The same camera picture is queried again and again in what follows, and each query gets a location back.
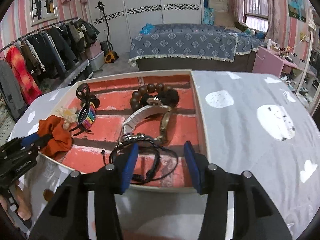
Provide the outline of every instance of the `window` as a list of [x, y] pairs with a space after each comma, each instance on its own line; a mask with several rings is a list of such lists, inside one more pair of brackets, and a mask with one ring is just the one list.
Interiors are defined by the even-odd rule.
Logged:
[[245, 0], [245, 22], [249, 28], [268, 31], [268, 0]]

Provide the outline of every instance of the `clothing rack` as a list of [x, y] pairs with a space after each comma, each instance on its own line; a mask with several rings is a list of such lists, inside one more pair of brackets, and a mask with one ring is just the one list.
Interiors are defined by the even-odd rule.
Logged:
[[0, 53], [3, 52], [5, 49], [9, 48], [11, 45], [15, 44], [17, 41], [21, 41], [22, 39], [24, 39], [25, 37], [27, 37], [27, 36], [29, 36], [29, 35], [31, 35], [31, 34], [33, 34], [33, 33], [36, 33], [36, 32], [38, 32], [38, 31], [44, 30], [44, 29], [46, 29], [46, 28], [48, 28], [48, 27], [51, 27], [51, 26], [54, 26], [54, 25], [56, 25], [56, 24], [60, 24], [60, 23], [72, 21], [72, 20], [75, 20], [75, 19], [78, 19], [78, 17], [73, 17], [73, 18], [68, 19], [68, 20], [63, 20], [63, 21], [60, 21], [60, 22], [52, 23], [52, 24], [49, 24], [49, 25], [47, 25], [47, 26], [43, 26], [43, 27], [41, 27], [41, 28], [39, 28], [39, 29], [36, 29], [36, 30], [34, 30], [34, 31], [31, 31], [31, 32], [29, 32], [29, 33], [27, 33], [27, 34], [19, 37], [19, 38], [16, 39], [15, 41], [11, 42], [10, 44], [8, 44], [7, 46], [5, 46], [4, 48], [2, 48], [2, 49], [0, 50]]

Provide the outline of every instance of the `brown bead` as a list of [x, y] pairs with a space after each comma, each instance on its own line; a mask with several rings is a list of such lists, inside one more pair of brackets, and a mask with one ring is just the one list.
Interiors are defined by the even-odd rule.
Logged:
[[164, 92], [167, 92], [167, 91], [170, 90], [170, 89], [172, 89], [172, 86], [170, 86], [170, 85], [164, 85], [164, 86], [163, 86], [163, 91], [164, 91]]
[[158, 84], [156, 85], [156, 90], [157, 90], [158, 93], [161, 92], [161, 91], [163, 90], [163, 84], [158, 83]]
[[138, 91], [132, 93], [132, 98], [139, 100], [141, 98], [141, 94]]
[[156, 91], [156, 86], [155, 84], [148, 84], [147, 89], [149, 93], [153, 93], [154, 91]]
[[139, 87], [138, 92], [140, 93], [141, 96], [143, 96], [145, 93], [147, 93], [147, 86], [144, 85], [142, 87]]
[[53, 191], [49, 189], [45, 189], [43, 191], [43, 197], [47, 202], [49, 202], [53, 198], [53, 195], [54, 195]]
[[138, 102], [139, 102], [139, 100], [137, 98], [131, 98], [130, 99], [130, 106], [132, 106], [133, 104], [136, 104]]
[[132, 109], [133, 112], [139, 110], [140, 108], [141, 108], [140, 103], [134, 103], [134, 104], [131, 105], [131, 109]]

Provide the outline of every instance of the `striped wallpaper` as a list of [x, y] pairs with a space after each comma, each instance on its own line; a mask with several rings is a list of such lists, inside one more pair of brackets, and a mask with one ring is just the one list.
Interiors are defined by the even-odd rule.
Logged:
[[[305, 33], [307, 36], [310, 36], [308, 33], [308, 24], [302, 21], [296, 20], [292, 17], [289, 17], [288, 14], [288, 1], [287, 0], [279, 0], [280, 1], [280, 10], [281, 10], [281, 18], [280, 18], [280, 33], [278, 38], [278, 43], [282, 46], [289, 45], [290, 47], [295, 46], [300, 42], [300, 32]], [[305, 0], [305, 8], [307, 14], [307, 22], [310, 17], [313, 19], [313, 15], [309, 15], [308, 7], [310, 5], [309, 0]], [[300, 43], [296, 48], [293, 49], [293, 52], [297, 54], [297, 56], [301, 59], [305, 59], [308, 52], [308, 42]]]
[[[71, 0], [64, 4], [61, 4], [61, 0], [56, 1], [58, 2], [58, 18], [32, 27], [30, 0], [14, 0], [0, 22], [0, 48], [3, 48], [20, 36], [43, 26], [73, 17], [79, 17], [84, 20], [88, 20], [88, 17], [90, 17], [88, 5], [82, 4], [80, 0]], [[0, 56], [4, 56], [6, 51], [2, 52]]]

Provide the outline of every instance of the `white watch strap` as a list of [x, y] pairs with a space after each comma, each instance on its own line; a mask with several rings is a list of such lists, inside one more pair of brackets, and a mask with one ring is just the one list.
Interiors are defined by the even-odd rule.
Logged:
[[143, 121], [148, 116], [153, 114], [165, 114], [170, 109], [170, 106], [144, 106], [138, 111], [134, 112], [128, 119], [122, 124], [123, 133], [131, 133], [136, 125]]

